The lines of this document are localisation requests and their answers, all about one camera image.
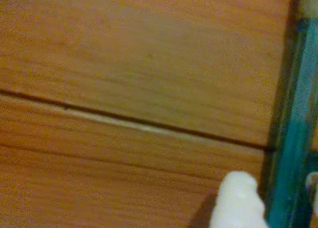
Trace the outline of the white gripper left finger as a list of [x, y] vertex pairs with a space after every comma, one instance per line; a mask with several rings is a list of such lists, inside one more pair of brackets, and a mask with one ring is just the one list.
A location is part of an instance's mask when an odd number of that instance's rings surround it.
[[247, 172], [228, 173], [220, 184], [210, 227], [267, 228], [265, 204], [257, 187], [257, 181]]

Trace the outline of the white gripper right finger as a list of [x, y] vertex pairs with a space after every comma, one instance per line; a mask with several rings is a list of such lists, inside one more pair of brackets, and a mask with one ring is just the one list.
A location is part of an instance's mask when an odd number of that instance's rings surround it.
[[318, 173], [311, 172], [306, 178], [306, 190], [313, 210], [318, 209]]

